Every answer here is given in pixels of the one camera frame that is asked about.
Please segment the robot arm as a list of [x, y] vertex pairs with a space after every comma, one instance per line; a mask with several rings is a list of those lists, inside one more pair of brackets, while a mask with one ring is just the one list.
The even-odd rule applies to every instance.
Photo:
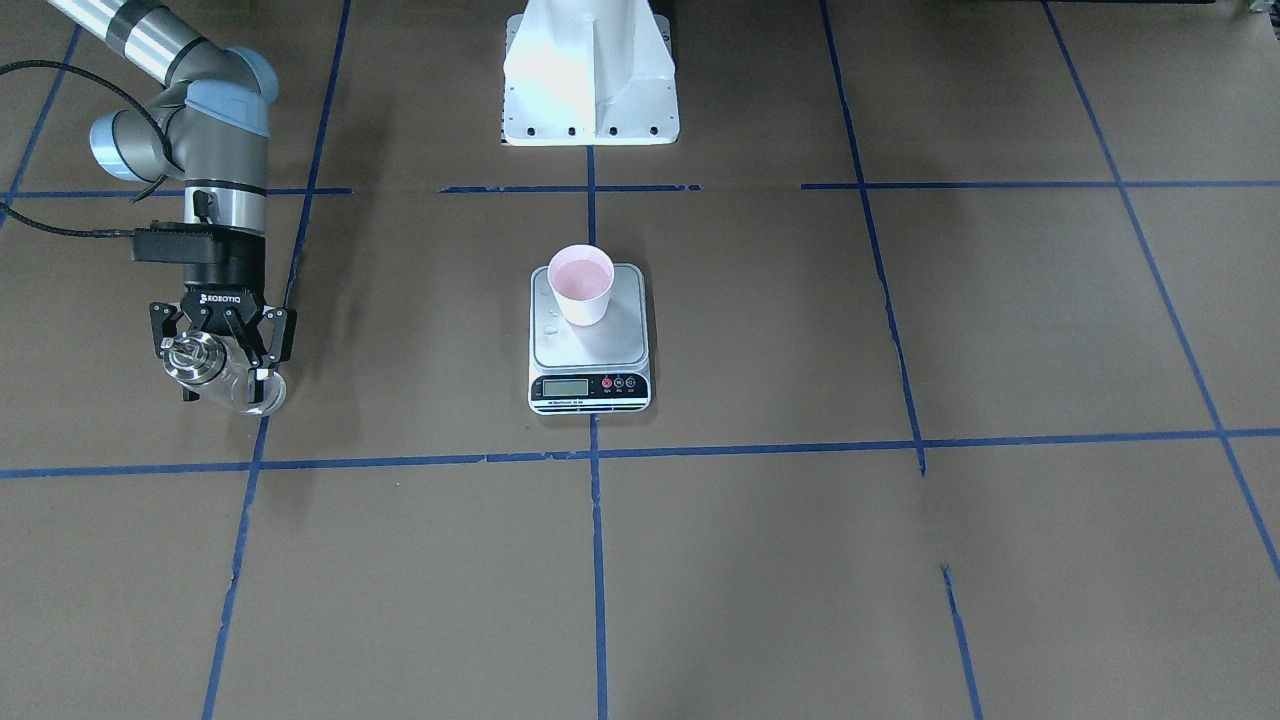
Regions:
[[270, 63], [219, 47], [159, 1], [59, 1], [56, 9], [161, 85], [150, 102], [100, 117], [90, 147], [110, 176], [183, 187], [184, 215], [131, 232], [141, 263], [182, 266], [184, 295], [150, 307], [155, 354], [183, 398], [268, 416], [296, 314], [264, 297]]

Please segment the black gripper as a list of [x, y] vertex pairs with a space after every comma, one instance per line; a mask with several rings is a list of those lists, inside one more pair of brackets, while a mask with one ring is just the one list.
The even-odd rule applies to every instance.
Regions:
[[265, 309], [265, 261], [261, 234], [189, 240], [180, 306], [148, 305], [155, 355], [177, 369], [179, 380], [189, 380], [201, 368], [195, 332], [205, 331], [230, 336], [227, 372], [233, 401], [285, 401], [288, 384], [280, 365], [291, 359], [297, 313]]

